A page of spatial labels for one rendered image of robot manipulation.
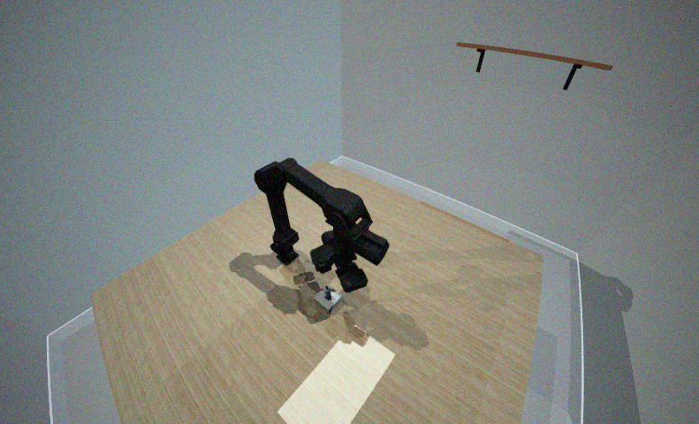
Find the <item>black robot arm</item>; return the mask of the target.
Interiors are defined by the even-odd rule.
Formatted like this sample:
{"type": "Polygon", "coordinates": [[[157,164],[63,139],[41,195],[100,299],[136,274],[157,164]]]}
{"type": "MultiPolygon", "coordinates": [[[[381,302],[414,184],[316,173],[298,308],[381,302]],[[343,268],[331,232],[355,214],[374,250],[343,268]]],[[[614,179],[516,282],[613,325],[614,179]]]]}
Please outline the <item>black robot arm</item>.
{"type": "MultiPolygon", "coordinates": [[[[293,245],[300,240],[299,233],[291,228],[285,205],[284,189],[288,183],[318,204],[333,227],[333,244],[342,250],[353,248],[353,252],[379,265],[389,242],[369,231],[373,223],[363,199],[346,189],[328,185],[316,175],[301,167],[294,158],[273,162],[255,172],[255,183],[266,194],[270,213],[275,226],[270,245],[272,251],[284,265],[291,264],[299,255],[293,245]],[[361,221],[356,221],[361,217],[361,221]]],[[[340,260],[330,243],[310,252],[316,271],[322,274],[331,270],[331,265],[340,265],[340,260]]]]}

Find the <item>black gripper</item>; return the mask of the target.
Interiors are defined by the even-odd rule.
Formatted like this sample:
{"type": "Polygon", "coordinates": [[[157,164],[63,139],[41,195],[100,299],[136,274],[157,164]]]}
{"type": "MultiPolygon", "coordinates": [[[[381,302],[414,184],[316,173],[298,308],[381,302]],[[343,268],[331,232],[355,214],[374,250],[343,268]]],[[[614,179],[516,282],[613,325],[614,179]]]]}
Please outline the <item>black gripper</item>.
{"type": "Polygon", "coordinates": [[[336,255],[340,260],[340,269],[338,269],[338,266],[336,266],[337,270],[335,270],[335,272],[340,280],[344,292],[349,293],[366,287],[368,284],[368,279],[363,269],[359,269],[356,262],[353,261],[357,259],[356,254],[353,252],[353,248],[348,250],[337,248],[333,244],[332,240],[333,230],[326,231],[321,235],[321,240],[324,245],[329,244],[330,239],[331,245],[333,249],[335,249],[336,255]]]}

